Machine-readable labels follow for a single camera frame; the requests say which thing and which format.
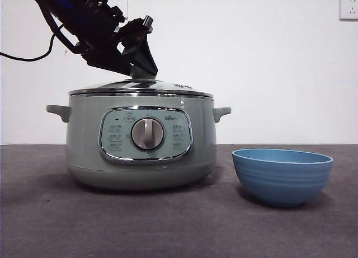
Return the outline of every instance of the gray table surface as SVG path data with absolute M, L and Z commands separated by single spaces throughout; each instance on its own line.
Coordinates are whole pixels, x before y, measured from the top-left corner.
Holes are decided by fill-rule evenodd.
M 293 209 L 261 204 L 231 151 L 289 148 L 335 159 Z M 65 146 L 1 146 L 2 257 L 358 257 L 358 146 L 218 146 L 215 170 L 176 189 L 119 192 L 72 180 Z

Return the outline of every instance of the ceramic bowl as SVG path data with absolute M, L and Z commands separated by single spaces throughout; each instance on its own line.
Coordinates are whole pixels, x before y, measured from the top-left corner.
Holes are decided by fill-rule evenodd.
M 232 153 L 243 187 L 266 204 L 294 207 L 325 186 L 333 158 L 283 149 L 241 149 Z

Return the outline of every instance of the wall outlet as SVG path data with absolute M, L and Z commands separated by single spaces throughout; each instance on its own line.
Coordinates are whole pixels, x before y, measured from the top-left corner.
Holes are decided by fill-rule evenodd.
M 108 0 L 107 3 L 110 7 L 118 6 L 123 12 L 123 16 L 128 20 L 128 0 Z
M 358 20 L 358 0 L 340 0 L 340 19 Z

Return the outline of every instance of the silver knob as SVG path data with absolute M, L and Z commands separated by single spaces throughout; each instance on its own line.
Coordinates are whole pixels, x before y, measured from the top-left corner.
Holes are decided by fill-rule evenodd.
M 131 136 L 134 144 L 140 149 L 153 150 L 161 144 L 164 131 L 158 121 L 144 118 L 134 124 Z

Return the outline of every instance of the cooker lid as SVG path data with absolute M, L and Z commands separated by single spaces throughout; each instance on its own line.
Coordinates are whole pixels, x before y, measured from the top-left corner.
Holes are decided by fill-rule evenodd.
M 147 93 L 147 94 L 177 94 L 213 97 L 211 94 L 200 92 L 190 86 L 157 81 L 155 79 L 128 79 L 121 82 L 92 86 L 70 91 L 69 95 L 107 93 Z

